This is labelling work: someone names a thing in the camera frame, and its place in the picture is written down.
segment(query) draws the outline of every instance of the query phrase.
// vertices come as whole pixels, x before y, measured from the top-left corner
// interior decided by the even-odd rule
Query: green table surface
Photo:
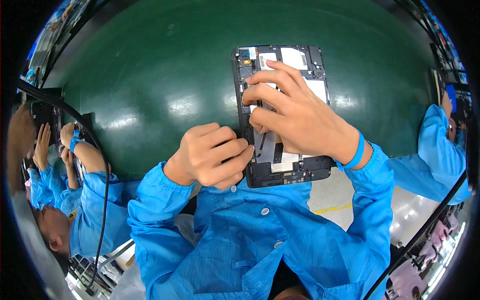
[[[335,113],[389,156],[416,153],[433,57],[369,0],[141,0],[79,49],[58,85],[94,113],[114,172],[141,178],[189,128],[238,129],[230,55],[265,44],[319,46]]]

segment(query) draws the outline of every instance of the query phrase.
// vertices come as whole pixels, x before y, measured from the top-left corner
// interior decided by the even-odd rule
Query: fluorescent light
[[[462,234],[463,234],[463,230],[465,230],[465,222],[463,222],[462,227],[460,228],[460,231],[459,231],[458,234],[456,235],[456,238],[455,238],[455,243],[456,243],[456,244],[458,244],[458,241],[460,240],[460,237],[461,237]]]
[[[433,282],[437,279],[437,277],[438,277],[438,275],[440,274],[441,271],[442,271],[441,267],[437,269],[437,272],[435,272],[435,275],[433,275],[433,277],[428,282],[428,286],[431,286],[433,284]]]
[[[455,253],[455,250],[456,250],[456,247],[455,247],[455,249],[453,249],[452,253],[450,253],[450,256],[448,257],[447,263],[445,264],[446,267],[448,267],[448,264],[452,260],[453,254]]]
[[[444,275],[445,273],[445,268],[442,268],[442,271],[440,272],[439,276],[437,277],[437,279],[435,280],[435,282],[432,284],[432,286],[428,289],[428,292],[431,293],[433,291],[433,289],[437,286],[437,283],[440,281],[440,279],[442,278],[442,276]]]

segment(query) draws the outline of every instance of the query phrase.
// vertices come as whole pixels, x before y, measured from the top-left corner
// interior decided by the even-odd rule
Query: circuit board
[[[237,94],[241,135],[255,145],[252,160],[245,168],[250,188],[321,180],[330,176],[336,163],[328,156],[308,156],[284,152],[281,137],[274,132],[259,134],[249,123],[255,107],[275,110],[258,100],[256,105],[243,105],[243,92],[249,88],[246,78],[261,70],[272,70],[265,61],[282,61],[300,70],[307,86],[330,106],[321,50],[316,46],[266,45],[237,47],[232,53],[232,66]],[[272,88],[276,84],[267,83]]]

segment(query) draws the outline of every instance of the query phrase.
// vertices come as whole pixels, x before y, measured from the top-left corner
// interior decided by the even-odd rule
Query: black cable
[[[467,179],[467,171],[463,171],[462,175],[460,175],[460,178],[457,180],[453,188],[448,192],[447,196],[443,201],[440,203],[440,205],[435,209],[433,214],[428,218],[427,222],[423,224],[423,226],[417,231],[417,233],[413,236],[413,238],[408,242],[408,244],[405,246],[405,249],[401,252],[399,255],[398,259],[393,263],[390,264],[390,266],[380,275],[380,277],[377,279],[375,284],[370,288],[368,293],[363,297],[363,300],[367,300],[372,293],[375,291],[375,289],[380,285],[380,283],[384,280],[385,277],[387,277],[390,273],[395,270],[395,268],[399,265],[400,260],[407,254],[408,251],[415,245],[417,240],[425,234],[427,229],[436,221],[440,213],[446,208],[450,200],[452,200],[453,196],[455,193],[460,189],[462,186],[463,182]]]
[[[73,107],[63,102],[61,97],[46,93],[45,91],[37,87],[34,87],[33,85],[25,82],[20,78],[18,79],[18,88],[38,100],[41,100],[47,104],[50,104],[54,107],[57,107],[58,109],[65,111],[66,113],[70,114],[74,119],[76,119],[85,128],[85,131],[92,138],[92,141],[95,144],[95,147],[97,147],[97,149],[99,150],[100,154],[102,155],[103,162],[105,163],[106,180],[105,180],[105,199],[103,202],[102,230],[100,231],[100,239],[98,241],[98,249],[96,251],[96,261],[95,261],[95,268],[92,276],[92,281],[88,285],[88,288],[91,288],[91,286],[93,285],[93,282],[95,281],[95,275],[97,273],[98,257],[100,256],[100,248],[102,246],[103,234],[105,231],[105,219],[107,218],[107,199],[108,199],[108,183],[109,183],[108,179],[110,177],[107,158],[103,151],[102,145],[98,140],[97,136],[95,135],[93,128],[90,127],[90,124],[85,120],[85,118],[78,111],[76,111]]]

